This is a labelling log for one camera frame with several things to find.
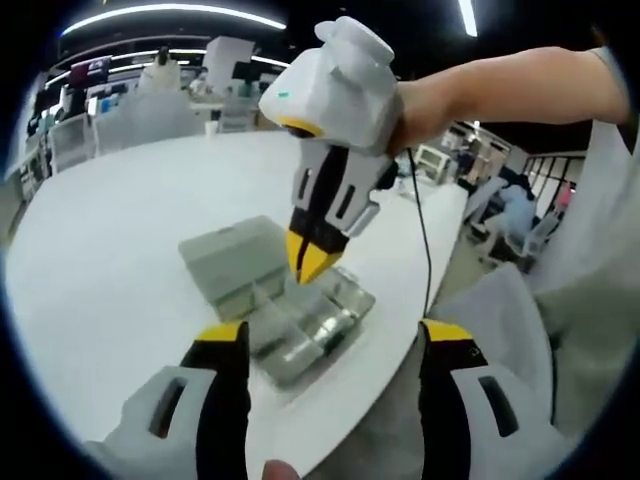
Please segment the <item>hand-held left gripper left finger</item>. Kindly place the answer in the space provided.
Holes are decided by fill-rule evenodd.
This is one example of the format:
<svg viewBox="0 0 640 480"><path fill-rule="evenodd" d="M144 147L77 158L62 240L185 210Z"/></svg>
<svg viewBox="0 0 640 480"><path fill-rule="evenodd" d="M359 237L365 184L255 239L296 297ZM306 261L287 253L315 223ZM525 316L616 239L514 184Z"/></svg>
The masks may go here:
<svg viewBox="0 0 640 480"><path fill-rule="evenodd" d="M112 479L244 479L250 412L249 326L214 325L177 366L123 404L119 424L85 448Z"/></svg>

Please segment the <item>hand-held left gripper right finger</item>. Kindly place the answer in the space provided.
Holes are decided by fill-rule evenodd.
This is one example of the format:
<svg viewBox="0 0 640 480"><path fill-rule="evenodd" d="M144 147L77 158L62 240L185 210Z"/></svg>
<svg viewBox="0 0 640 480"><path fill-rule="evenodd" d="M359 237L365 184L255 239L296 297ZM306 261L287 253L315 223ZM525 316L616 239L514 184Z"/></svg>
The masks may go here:
<svg viewBox="0 0 640 480"><path fill-rule="evenodd" d="M462 327L423 319L418 409L424 479L545 479L570 452L526 384Z"/></svg>

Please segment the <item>person's right hand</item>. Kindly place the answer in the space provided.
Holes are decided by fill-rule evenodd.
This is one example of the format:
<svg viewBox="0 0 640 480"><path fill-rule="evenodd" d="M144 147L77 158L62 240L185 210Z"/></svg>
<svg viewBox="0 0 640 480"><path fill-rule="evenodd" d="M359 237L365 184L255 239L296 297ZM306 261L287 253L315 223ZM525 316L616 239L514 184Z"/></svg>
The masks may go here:
<svg viewBox="0 0 640 480"><path fill-rule="evenodd" d="M392 156L436 137L451 123L451 95L442 75L400 82L397 92L401 114L387 148Z"/></svg>

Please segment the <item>person's left hand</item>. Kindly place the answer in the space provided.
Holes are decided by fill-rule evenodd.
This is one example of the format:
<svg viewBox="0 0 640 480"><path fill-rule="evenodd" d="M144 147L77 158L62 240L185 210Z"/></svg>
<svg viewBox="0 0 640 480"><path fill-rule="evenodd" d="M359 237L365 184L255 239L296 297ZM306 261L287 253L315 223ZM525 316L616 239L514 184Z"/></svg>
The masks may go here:
<svg viewBox="0 0 640 480"><path fill-rule="evenodd" d="M271 459L265 462L262 480L300 480L300 475L287 462Z"/></svg>

